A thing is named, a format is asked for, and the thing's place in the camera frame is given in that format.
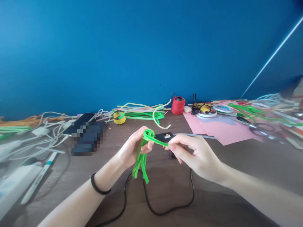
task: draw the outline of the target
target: white tape roll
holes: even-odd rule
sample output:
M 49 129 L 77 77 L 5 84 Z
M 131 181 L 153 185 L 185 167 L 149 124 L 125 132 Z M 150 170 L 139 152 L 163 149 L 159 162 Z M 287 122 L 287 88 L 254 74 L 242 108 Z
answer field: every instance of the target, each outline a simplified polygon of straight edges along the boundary
M 217 115 L 217 111 L 211 110 L 210 113 L 204 114 L 204 113 L 197 113 L 197 117 L 199 118 L 211 118 Z
M 220 106 L 220 105 L 213 105 L 212 108 L 216 111 L 220 111 L 220 112 L 223 112 L 223 113 L 232 113 L 233 112 L 233 109 L 232 108 L 229 108 L 229 107 L 226 107 L 226 106 Z

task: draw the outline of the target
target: forearm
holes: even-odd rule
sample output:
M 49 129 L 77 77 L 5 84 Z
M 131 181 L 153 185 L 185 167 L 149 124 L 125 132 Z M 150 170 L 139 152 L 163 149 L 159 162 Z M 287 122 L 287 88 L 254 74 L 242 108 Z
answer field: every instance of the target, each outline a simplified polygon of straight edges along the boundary
M 221 185 L 236 191 L 281 226 L 303 226 L 303 197 L 268 184 L 229 166 Z
M 114 156 L 94 176 L 96 186 L 108 191 L 124 172 L 124 167 Z M 39 225 L 39 227 L 83 227 L 98 208 L 104 195 L 97 193 L 91 180 L 86 181 L 74 193 L 57 206 Z

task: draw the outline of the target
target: wrist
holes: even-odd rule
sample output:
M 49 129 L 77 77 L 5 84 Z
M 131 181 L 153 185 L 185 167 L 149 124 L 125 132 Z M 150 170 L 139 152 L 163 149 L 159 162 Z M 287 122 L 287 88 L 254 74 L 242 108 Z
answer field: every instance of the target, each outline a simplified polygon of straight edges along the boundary
M 122 163 L 113 157 L 94 176 L 95 184 L 100 191 L 108 191 L 125 171 Z
M 113 165 L 115 165 L 119 170 L 125 171 L 127 168 L 125 167 L 125 162 L 119 157 L 118 154 L 115 154 L 111 159 Z
M 235 169 L 231 168 L 230 166 L 223 164 L 223 179 L 222 181 L 219 183 L 220 185 L 224 186 L 224 187 L 227 187 L 229 189 L 232 189 L 232 186 L 233 186 L 233 176 L 234 176 L 234 173 L 233 171 Z

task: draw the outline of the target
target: red thread spool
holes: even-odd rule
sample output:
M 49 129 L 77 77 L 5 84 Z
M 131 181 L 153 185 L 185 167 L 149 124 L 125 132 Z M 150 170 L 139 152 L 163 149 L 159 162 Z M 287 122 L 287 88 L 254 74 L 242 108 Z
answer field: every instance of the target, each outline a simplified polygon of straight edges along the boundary
M 183 113 L 183 109 L 185 106 L 185 99 L 182 97 L 174 97 L 173 105 L 171 106 L 171 112 L 176 115 L 180 115 Z

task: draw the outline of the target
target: white pen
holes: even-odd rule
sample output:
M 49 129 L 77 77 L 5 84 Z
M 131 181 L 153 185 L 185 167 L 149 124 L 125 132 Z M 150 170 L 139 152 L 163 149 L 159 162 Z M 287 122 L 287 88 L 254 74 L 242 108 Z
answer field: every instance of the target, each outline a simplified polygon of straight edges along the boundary
M 43 169 L 41 170 L 41 172 L 39 173 L 39 175 L 36 177 L 35 181 L 33 182 L 33 184 L 31 185 L 31 187 L 29 188 L 29 190 L 27 191 L 27 193 L 25 194 L 25 196 L 23 197 L 22 201 L 21 201 L 21 205 L 26 204 L 30 198 L 32 197 L 32 195 L 34 194 L 35 190 L 37 189 L 39 183 L 41 182 L 42 178 L 44 177 L 44 175 L 46 174 L 48 168 L 50 167 L 51 163 L 53 162 L 53 160 L 55 159 L 56 155 L 58 153 L 57 152 L 53 152 L 52 155 L 50 156 L 50 158 L 48 159 L 47 163 L 44 165 Z

